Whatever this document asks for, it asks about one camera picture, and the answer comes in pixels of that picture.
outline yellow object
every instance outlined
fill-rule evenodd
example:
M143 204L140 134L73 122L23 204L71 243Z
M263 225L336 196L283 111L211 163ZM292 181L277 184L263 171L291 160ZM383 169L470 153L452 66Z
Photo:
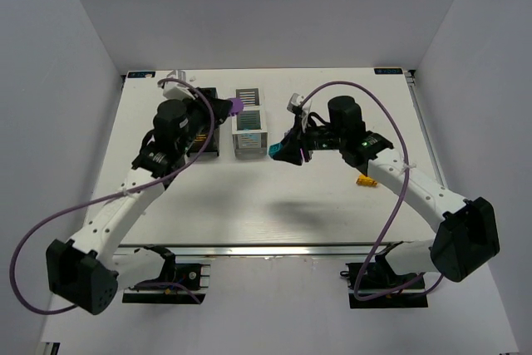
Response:
M360 175L357 179L357 185L375 187L377 186L377 181L373 180L372 178L368 178L365 175Z

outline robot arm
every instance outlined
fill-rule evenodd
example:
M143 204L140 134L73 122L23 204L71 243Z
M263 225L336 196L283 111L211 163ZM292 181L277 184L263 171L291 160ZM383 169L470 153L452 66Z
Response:
M213 111L215 128L241 111L238 101L221 100L209 96L208 91L199 91ZM175 278L175 256L163 247L145 246L121 257L114 253L133 224L174 178L155 181L179 173L195 137L209 126L210 116L199 98L182 96L161 103L153 123L154 129L146 134L121 184L124 195L105 203L96 217L66 243L54 240L47 249L50 290L95 315L107 308L119 290L146 280L173 282Z
M470 201L406 165L390 141L366 131L361 108L352 97L329 101L330 122L322 126L308 122L308 110L299 106L301 99L293 95L290 100L288 110L296 115L294 125L280 143L270 147L274 160L302 165L312 159L314 150L339 150L348 165L396 195L401 192L405 169L410 170L405 201L431 226L436 237L392 244L377 255L378 270L388 275L388 281L409 273L440 272L460 282L499 253L495 213L488 201Z

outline blue object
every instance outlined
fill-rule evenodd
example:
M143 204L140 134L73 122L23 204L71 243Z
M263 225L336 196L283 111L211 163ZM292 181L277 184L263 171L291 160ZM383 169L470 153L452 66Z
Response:
M276 145L271 145L271 146L269 147L269 149L268 149L268 155L269 155L271 158L273 158L273 156L274 156L275 154L277 154L277 152L278 152L279 150L281 150L282 148L283 148L283 145L280 144L280 143L278 143L278 144L276 144Z

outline gray wall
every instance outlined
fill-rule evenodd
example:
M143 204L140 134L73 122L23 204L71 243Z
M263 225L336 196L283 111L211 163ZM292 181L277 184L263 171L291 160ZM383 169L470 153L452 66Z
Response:
M0 0L0 259L3 353L33 353L43 318L7 278L17 241L39 219L89 197L120 93L120 77L79 0ZM18 281L47 307L44 254L81 215L53 222L22 253Z
M522 353L532 353L532 0L455 0L418 71L450 186L492 201L490 262Z
M81 0L120 71L417 67L452 0Z

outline white table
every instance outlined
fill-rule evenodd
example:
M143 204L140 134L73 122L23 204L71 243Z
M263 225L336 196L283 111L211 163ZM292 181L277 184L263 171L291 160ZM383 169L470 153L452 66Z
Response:
M156 79L165 75L166 71L158 73ZM231 96L235 87L261 86L270 142L281 138L291 125L284 109L292 92L307 94L325 81L356 81L389 107L404 132L411 162L432 172L404 76L374 76L370 69L188 71L192 76L194 84L218 87L221 96ZM163 100L155 88L156 79L126 82L95 195L116 188L129 169ZM382 113L354 90L326 90L317 96L314 110L326 116L326 100L347 93L362 105L368 129L397 142ZM286 243L372 242L396 200L385 188L357 187L357 172L334 152L315 153L312 163L300 168L267 159L242 162L233 156L228 126L222 127L221 138L220 158L194 165L180 176L125 243L270 243L278 247L235 251L275 255ZM404 205L387 239L432 235ZM429 298L429 308L356 310L349 309L347 285L338 277L346 257L312 258L305 256L304 246L294 251L301 255L212 258L210 285L201 306L122 304L118 295L98 316L77 309L48 318L42 341L61 343L60 355L496 355L516 351L487 266L460 284L444 282ZM436 277L427 275L427 283ZM62 306L61 298L52 300L51 308Z
M165 99L154 78L126 79L95 196L117 190L151 128L156 107ZM360 83L384 102L409 147L411 163L434 175L411 95L403 75L375 75L371 68L187 71L197 86L215 86L220 97L234 89L264 90L268 143L283 138L293 124L286 111L294 92L307 95L332 80ZM351 95L362 107L367 129L398 145L390 123L365 94L348 86L327 88L315 96L313 110L328 119L327 101ZM220 157L198 162L180 175L142 216L124 244L288 244L371 243L396 196L383 186L356 185L358 171L333 151L314 152L302 167L270 160L234 157L230 124L220 128ZM90 219L99 209L93 207ZM403 205L387 239L429 239L434 233Z

